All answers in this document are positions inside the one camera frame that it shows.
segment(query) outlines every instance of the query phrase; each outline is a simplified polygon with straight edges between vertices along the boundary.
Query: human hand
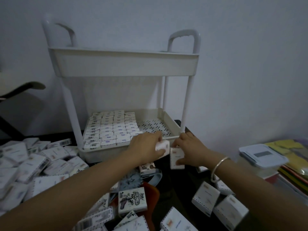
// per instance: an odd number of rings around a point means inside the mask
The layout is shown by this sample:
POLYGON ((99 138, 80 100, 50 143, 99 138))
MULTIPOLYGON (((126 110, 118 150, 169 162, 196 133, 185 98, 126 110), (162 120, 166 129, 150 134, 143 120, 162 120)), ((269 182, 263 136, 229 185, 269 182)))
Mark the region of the human hand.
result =
POLYGON ((156 143, 162 141, 162 139, 161 131, 156 131, 154 134, 145 132, 132 138, 128 151, 136 159, 138 166, 151 163, 165 153, 164 149, 155 151, 156 143))
POLYGON ((208 149, 204 144, 192 133, 181 133, 172 147, 179 146, 185 154, 185 157, 177 160, 176 164, 189 164, 199 167, 205 166, 213 169, 215 165, 224 157, 224 155, 208 149))

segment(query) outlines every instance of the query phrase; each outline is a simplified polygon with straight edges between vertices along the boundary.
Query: white cart handle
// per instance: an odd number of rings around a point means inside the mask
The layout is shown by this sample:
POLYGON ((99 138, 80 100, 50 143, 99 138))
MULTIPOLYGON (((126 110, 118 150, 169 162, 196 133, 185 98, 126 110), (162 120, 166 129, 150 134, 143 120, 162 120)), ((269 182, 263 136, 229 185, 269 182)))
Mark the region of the white cart handle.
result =
POLYGON ((63 22, 62 20, 56 19, 54 18, 51 14, 46 14, 44 16, 44 19, 42 20, 42 26, 44 29, 44 33, 45 33, 45 37, 47 40, 47 44, 48 47, 51 47, 51 29, 50 29, 50 25, 51 24, 55 24, 58 25, 60 27, 63 27, 65 30, 68 31, 68 34, 70 35, 71 38, 71 43, 73 47, 77 46, 77 40, 76 40, 76 35, 75 32, 73 31, 73 29, 65 22, 63 22))
POLYGON ((182 37, 182 36, 193 36, 194 37, 194 43, 193 43, 193 54, 198 54, 200 51, 200 45, 201 45, 201 37, 200 33, 197 30, 194 29, 185 29, 185 30, 180 30, 177 31, 169 37, 168 41, 168 52, 171 52, 172 48, 172 42, 175 38, 177 37, 182 37))

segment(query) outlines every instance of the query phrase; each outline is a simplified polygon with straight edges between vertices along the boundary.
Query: human arm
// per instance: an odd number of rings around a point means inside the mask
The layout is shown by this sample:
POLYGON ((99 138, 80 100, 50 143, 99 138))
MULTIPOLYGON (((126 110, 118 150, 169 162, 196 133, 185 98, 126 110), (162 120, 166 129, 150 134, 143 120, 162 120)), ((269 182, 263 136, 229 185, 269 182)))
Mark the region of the human arm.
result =
MULTIPOLYGON (((213 170, 225 155, 206 148, 192 133, 181 133, 173 143, 185 153, 177 164, 204 166, 213 170)), ((252 214, 270 229, 307 230, 308 207, 296 198, 287 197, 270 183, 246 171, 232 160, 225 160, 215 174, 236 194, 252 214)))
POLYGON ((79 172, 4 214, 1 230, 71 230, 124 175, 164 154, 155 151, 161 139, 161 132, 135 136, 118 157, 79 172))

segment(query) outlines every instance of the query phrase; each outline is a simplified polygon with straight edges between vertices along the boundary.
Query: silver bracelet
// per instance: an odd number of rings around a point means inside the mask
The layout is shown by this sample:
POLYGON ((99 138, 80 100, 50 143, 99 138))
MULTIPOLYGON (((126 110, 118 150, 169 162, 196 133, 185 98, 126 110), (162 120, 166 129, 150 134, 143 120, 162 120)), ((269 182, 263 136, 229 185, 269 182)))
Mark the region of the silver bracelet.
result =
POLYGON ((224 159, 221 159, 221 160, 218 162, 218 164, 215 166, 215 168, 213 169, 212 174, 211 174, 211 182, 216 183, 216 182, 219 182, 219 181, 220 181, 220 179, 217 179, 217 180, 214 180, 214 179, 213 179, 214 173, 215 173, 216 169, 218 168, 218 166, 220 166, 220 164, 221 164, 222 162, 224 162, 226 159, 231 159, 231 158, 228 157, 228 156, 226 156, 224 159))

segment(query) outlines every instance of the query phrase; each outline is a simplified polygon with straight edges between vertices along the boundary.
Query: storage cart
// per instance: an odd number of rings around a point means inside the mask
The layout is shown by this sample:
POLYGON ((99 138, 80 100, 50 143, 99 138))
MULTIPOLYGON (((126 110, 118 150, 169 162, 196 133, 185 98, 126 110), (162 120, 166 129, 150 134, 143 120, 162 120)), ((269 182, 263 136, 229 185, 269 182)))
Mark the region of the storage cart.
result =
POLYGON ((72 94, 63 80, 65 77, 164 76, 165 83, 162 108, 125 111, 135 112, 140 130, 143 132, 161 130, 163 139, 169 140, 171 143, 179 136, 180 132, 185 131, 187 108, 194 76, 197 70, 198 53, 201 44, 200 34, 196 30, 181 30, 173 33, 169 37, 167 52, 140 52, 79 47, 73 29, 68 24, 54 18, 52 15, 46 15, 44 17, 42 26, 55 74, 60 79, 65 105, 80 150, 80 155, 82 158, 85 158, 88 163, 105 161, 119 154, 127 146, 111 147, 104 150, 84 150, 83 136, 72 94), (59 48, 52 45, 51 25, 58 25, 68 31, 72 44, 71 47, 59 48), (171 52, 173 40, 182 36, 194 37, 192 54, 171 52), (181 128, 166 112, 169 76, 188 76, 181 128))

